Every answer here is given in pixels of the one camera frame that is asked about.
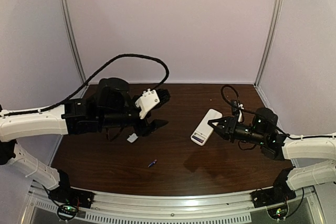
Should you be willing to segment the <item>white battery cover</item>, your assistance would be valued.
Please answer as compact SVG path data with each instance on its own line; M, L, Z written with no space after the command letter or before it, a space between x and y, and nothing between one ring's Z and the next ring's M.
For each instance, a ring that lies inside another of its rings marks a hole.
M127 138L127 141L129 143L134 143L138 138L139 137L135 133L133 133L133 134L129 135L129 137Z

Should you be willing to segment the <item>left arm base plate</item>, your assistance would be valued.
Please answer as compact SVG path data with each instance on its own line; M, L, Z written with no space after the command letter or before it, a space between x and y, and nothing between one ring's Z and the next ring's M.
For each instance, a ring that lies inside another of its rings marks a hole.
M75 189L75 188L62 188L49 191L49 198L59 203L70 204L81 208L91 208L95 194L91 191Z

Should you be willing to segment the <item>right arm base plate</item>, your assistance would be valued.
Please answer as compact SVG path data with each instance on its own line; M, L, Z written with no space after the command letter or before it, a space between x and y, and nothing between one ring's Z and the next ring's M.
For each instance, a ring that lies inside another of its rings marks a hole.
M255 208L285 203L287 200L295 199L296 193L280 188L258 188L250 193Z

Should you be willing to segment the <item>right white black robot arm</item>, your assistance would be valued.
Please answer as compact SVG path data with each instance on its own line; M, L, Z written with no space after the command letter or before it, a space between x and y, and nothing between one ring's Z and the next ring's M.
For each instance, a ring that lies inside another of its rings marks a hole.
M221 138L260 146L261 152L272 160L300 158L321 159L320 163L281 171L273 187L283 191L321 185L335 181L335 134L298 136L281 133L278 116L271 109L259 108L253 113L251 125L238 120L238 114L212 119L207 124Z

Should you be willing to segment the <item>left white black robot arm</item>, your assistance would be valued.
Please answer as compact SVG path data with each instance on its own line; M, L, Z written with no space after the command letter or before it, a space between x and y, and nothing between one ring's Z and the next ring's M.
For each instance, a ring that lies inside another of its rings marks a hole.
M28 154L17 139L39 135L80 135L126 127L133 137L148 136L167 125L166 120L149 122L152 110L170 100L167 89L147 89L131 97L129 84L120 78L100 80L88 98L69 98L59 105L32 110L1 110L1 165L13 165L25 176L53 193L71 190L68 175Z

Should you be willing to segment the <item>blue battery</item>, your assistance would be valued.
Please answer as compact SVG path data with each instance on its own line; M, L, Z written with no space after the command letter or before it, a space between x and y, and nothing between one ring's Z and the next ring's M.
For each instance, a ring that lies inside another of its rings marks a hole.
M152 166L155 165L157 162L158 162L158 160L155 159L154 161L152 161L152 162L148 165L148 167L152 167Z
M195 141L198 141L198 142L201 142L201 143L203 143L204 142L204 139L203 138L199 138L199 137L197 137L197 136L191 136L191 139L192 140L195 140Z

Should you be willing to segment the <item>white remote control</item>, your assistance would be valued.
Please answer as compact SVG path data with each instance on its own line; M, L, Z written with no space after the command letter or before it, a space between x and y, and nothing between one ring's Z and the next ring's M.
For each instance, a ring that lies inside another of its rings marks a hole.
M201 142L192 140L190 137L191 141L196 143L197 145L204 146L213 132L213 128L207 124L208 120L221 118L222 116L223 116L222 113L214 109L209 109L191 135L191 136L194 135L199 138L203 138L204 142L201 143Z

